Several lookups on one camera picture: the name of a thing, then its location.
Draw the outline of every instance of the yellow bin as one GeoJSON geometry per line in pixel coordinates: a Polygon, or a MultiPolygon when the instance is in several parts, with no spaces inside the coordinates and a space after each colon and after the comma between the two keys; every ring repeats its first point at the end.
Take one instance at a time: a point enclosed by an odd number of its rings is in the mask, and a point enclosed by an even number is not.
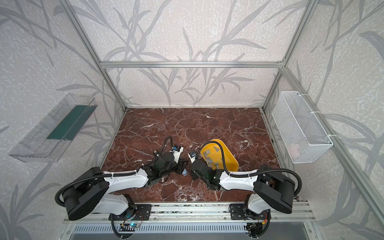
{"type": "MultiPolygon", "coordinates": [[[[225,165],[230,172],[237,172],[239,168],[239,163],[236,158],[232,155],[231,151],[227,148],[223,141],[220,139],[213,139],[211,141],[216,141],[220,143],[224,151],[225,165]]],[[[216,143],[208,143],[201,149],[201,156],[207,162],[207,165],[213,170],[215,169],[224,169],[223,160],[221,156],[220,147],[216,143]]]]}

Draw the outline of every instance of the black mounting plate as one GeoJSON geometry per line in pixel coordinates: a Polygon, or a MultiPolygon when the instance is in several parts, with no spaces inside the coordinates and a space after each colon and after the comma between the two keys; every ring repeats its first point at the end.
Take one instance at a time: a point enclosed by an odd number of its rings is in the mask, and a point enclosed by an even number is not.
{"type": "MultiPolygon", "coordinates": [[[[149,220],[149,216],[151,214],[151,208],[152,208],[152,205],[151,204],[136,204],[136,207],[137,209],[134,211],[135,213],[135,216],[130,219],[131,220],[134,220],[134,221],[148,221],[149,220]]],[[[124,221],[125,218],[124,218],[124,214],[121,214],[119,216],[116,216],[114,215],[113,216],[113,220],[114,221],[124,221]]]]}
{"type": "MultiPolygon", "coordinates": [[[[249,220],[244,211],[243,211],[244,204],[230,204],[229,205],[229,211],[231,213],[231,219],[232,220],[249,220]]],[[[265,219],[265,213],[262,212],[260,214],[257,214],[260,218],[260,220],[265,219]]]]}

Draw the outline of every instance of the red marble surface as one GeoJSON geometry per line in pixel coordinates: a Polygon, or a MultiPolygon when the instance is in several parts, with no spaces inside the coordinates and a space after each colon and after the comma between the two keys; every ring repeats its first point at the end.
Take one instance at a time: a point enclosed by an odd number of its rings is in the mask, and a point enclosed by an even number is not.
{"type": "MultiPolygon", "coordinates": [[[[279,167],[258,108],[142,108],[128,109],[103,171],[133,170],[153,160],[153,150],[159,151],[168,135],[173,136],[174,144],[184,147],[182,159],[189,159],[188,152],[198,151],[204,142],[219,138],[239,162],[239,171],[254,170],[262,164],[279,167]]],[[[244,201],[251,192],[215,192],[200,179],[193,181],[189,173],[172,173],[163,184],[118,192],[122,193],[135,202],[173,202],[244,201]]]]}

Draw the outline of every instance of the wallpaper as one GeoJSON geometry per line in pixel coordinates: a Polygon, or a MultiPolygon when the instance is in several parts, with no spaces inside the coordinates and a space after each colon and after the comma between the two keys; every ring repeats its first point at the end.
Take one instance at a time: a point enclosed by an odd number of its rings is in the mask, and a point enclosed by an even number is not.
{"type": "MultiPolygon", "coordinates": [[[[352,156],[383,195],[384,1],[320,1],[289,69],[315,102],[352,156]]],[[[314,163],[291,163],[270,115],[282,78],[266,113],[285,164],[303,179],[325,239],[384,239],[384,230],[330,149],[314,163]]]]}
{"type": "Polygon", "coordinates": [[[126,106],[259,107],[276,68],[116,68],[108,74],[126,106]]]}
{"type": "Polygon", "coordinates": [[[70,0],[103,61],[281,61],[307,0],[70,0]]]}
{"type": "Polygon", "coordinates": [[[288,64],[382,197],[383,22],[383,0],[319,5],[288,64]]]}
{"type": "Polygon", "coordinates": [[[102,164],[123,116],[58,3],[0,2],[0,239],[51,240],[66,210],[63,184],[102,164]],[[66,94],[98,105],[57,163],[23,163],[8,153],[66,94]]]}

